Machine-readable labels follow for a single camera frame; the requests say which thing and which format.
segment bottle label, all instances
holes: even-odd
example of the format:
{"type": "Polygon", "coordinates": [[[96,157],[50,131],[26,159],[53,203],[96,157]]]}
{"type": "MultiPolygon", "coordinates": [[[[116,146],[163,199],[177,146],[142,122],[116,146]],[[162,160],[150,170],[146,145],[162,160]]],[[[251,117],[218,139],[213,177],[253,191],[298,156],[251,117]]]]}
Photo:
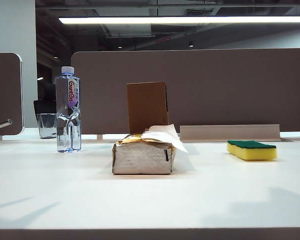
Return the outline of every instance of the bottle label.
{"type": "Polygon", "coordinates": [[[79,86],[74,78],[68,79],[68,107],[72,108],[79,101],[79,86]]]}

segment cardboard box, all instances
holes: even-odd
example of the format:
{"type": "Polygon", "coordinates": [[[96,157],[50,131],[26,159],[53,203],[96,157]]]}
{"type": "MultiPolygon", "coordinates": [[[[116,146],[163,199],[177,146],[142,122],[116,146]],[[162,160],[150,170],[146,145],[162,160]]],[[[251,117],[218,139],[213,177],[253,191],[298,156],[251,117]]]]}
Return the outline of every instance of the cardboard box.
{"type": "Polygon", "coordinates": [[[130,134],[169,124],[165,82],[128,83],[126,95],[130,134]]]}
{"type": "Polygon", "coordinates": [[[112,149],[114,174],[170,174],[176,150],[187,152],[175,126],[151,126],[149,131],[130,134],[112,149]]]}

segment white bottle cap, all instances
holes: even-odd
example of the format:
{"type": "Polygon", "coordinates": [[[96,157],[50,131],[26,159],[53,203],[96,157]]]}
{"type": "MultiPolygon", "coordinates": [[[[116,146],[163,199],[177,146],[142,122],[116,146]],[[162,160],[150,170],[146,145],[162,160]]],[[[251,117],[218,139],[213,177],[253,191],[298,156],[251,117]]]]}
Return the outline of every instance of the white bottle cap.
{"type": "Polygon", "coordinates": [[[72,66],[61,67],[62,74],[75,74],[75,69],[72,66]]]}

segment white wall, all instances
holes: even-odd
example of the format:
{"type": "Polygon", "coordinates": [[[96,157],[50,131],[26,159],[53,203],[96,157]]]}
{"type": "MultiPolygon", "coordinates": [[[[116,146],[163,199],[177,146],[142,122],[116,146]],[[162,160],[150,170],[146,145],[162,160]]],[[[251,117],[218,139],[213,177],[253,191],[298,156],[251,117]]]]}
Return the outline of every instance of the white wall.
{"type": "Polygon", "coordinates": [[[209,49],[300,48],[300,29],[211,46],[209,49]]]}
{"type": "Polygon", "coordinates": [[[33,101],[37,99],[35,0],[0,0],[0,53],[22,58],[24,122],[35,127],[33,101]]]}

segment fluorescent light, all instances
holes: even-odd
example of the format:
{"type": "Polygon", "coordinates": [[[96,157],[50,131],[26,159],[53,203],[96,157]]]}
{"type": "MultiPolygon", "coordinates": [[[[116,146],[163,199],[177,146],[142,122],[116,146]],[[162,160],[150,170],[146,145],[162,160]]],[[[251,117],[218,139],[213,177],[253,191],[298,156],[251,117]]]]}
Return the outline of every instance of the fluorescent light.
{"type": "Polygon", "coordinates": [[[300,23],[300,16],[60,17],[63,24],[300,23]]]}

